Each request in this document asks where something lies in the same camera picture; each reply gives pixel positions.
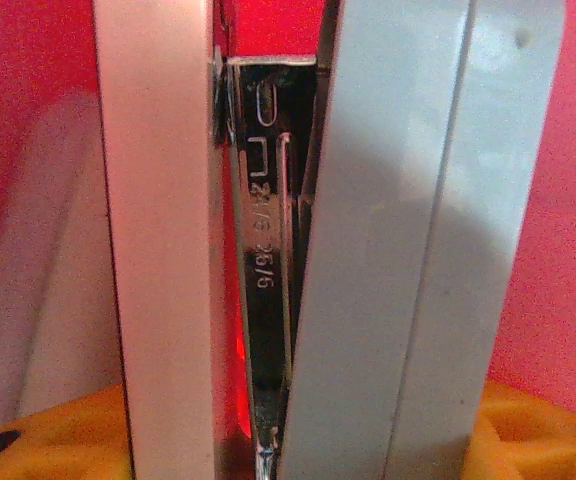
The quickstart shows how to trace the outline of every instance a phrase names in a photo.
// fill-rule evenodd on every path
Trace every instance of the yellow object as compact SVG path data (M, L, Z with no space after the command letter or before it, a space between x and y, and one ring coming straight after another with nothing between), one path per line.
M1 480L131 478L120 385L0 432L10 430L21 435L0 453ZM576 480L576 415L489 383L462 480Z

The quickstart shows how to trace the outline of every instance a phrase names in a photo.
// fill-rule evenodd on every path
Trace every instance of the stapler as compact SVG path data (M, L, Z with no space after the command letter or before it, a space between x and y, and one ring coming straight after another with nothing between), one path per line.
M231 55L226 13L95 2L135 474L456 479L563 1L328 0L312 57ZM223 162L251 426L240 449Z

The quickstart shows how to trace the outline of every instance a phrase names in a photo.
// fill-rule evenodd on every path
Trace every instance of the yellow plastic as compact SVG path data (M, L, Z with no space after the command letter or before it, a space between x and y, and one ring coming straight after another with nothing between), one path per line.
M131 478L121 386L0 432L6 430L22 435L0 454L1 480ZM576 415L489 383L462 480L576 480Z

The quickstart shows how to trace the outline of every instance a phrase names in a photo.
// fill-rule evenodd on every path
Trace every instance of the red background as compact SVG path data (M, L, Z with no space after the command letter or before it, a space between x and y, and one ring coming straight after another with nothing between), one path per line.
M322 3L233 0L231 54L314 53ZM39 110L70 89L98 90L92 18L90 0L0 0L0 214ZM576 0L490 375L576 410Z

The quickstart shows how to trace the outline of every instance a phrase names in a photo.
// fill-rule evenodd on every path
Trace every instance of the red wall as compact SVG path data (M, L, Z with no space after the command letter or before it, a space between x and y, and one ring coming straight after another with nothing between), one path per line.
M314 53L322 3L234 0L231 53ZM71 88L97 89L90 1L0 0L0 212L24 132ZM490 375L576 410L576 0Z

